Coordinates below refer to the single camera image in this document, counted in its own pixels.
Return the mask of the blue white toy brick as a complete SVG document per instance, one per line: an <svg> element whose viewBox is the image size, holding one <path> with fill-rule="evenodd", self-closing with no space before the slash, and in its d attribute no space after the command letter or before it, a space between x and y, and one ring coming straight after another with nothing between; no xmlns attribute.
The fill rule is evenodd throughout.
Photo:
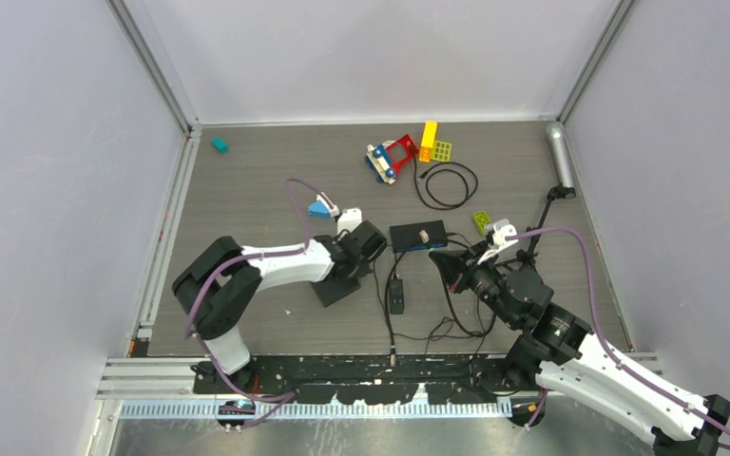
<svg viewBox="0 0 730 456"><path fill-rule="evenodd" d="M307 207L307 214L316 219L337 219L340 215L338 206L323 193L316 194L316 200Z"/></svg>

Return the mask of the black network switch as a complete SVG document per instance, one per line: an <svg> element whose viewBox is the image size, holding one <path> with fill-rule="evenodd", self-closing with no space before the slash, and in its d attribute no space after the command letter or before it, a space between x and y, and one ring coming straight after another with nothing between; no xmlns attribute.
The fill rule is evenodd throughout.
<svg viewBox="0 0 730 456"><path fill-rule="evenodd" d="M395 254L446 247L449 243L441 219L392 225L390 244Z"/></svg>

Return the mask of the green toy brick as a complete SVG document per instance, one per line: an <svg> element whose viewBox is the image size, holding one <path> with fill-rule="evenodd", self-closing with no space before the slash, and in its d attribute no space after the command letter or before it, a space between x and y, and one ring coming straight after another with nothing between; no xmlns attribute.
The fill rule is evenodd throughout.
<svg viewBox="0 0 730 456"><path fill-rule="evenodd" d="M478 230L481 237L487 235L488 229L492 224L492 220L487 212L478 211L472 214L471 217L476 229Z"/></svg>

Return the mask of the black power adapter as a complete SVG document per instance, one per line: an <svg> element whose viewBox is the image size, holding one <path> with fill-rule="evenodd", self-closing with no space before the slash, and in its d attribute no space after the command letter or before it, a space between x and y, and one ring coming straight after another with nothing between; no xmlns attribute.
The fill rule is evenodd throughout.
<svg viewBox="0 0 730 456"><path fill-rule="evenodd" d="M400 278L392 278L388 282L388 300L390 314L403 314L405 311L404 283Z"/></svg>

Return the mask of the silver microphone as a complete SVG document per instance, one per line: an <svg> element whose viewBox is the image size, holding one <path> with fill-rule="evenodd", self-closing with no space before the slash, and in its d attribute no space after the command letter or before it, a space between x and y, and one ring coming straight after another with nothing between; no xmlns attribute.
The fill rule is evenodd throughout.
<svg viewBox="0 0 730 456"><path fill-rule="evenodd" d="M574 189L575 179L565 128L561 123L551 122L547 125L546 134L559 183L567 189Z"/></svg>

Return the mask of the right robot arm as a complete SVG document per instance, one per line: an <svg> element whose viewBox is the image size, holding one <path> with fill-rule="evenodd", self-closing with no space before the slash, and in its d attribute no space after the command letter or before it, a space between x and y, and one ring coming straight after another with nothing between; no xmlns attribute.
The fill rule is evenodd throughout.
<svg viewBox="0 0 730 456"><path fill-rule="evenodd" d="M473 292L519 333L499 363L509 385L569 396L650 444L657 455L715 455L730 402L681 389L614 348L582 318L553 302L529 266L501 272L471 250L429 257L454 294Z"/></svg>

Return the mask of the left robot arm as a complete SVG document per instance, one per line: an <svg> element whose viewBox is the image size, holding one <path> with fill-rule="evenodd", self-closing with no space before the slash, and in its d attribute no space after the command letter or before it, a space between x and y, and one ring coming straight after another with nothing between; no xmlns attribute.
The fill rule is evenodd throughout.
<svg viewBox="0 0 730 456"><path fill-rule="evenodd" d="M306 282L329 307L360 288L386 247L387 238L369 221L291 246L254 248L219 237L177 276L171 291L188 316L186 335L194 333L216 359L219 383L241 393L252 385L254 370L239 323L256 293Z"/></svg>

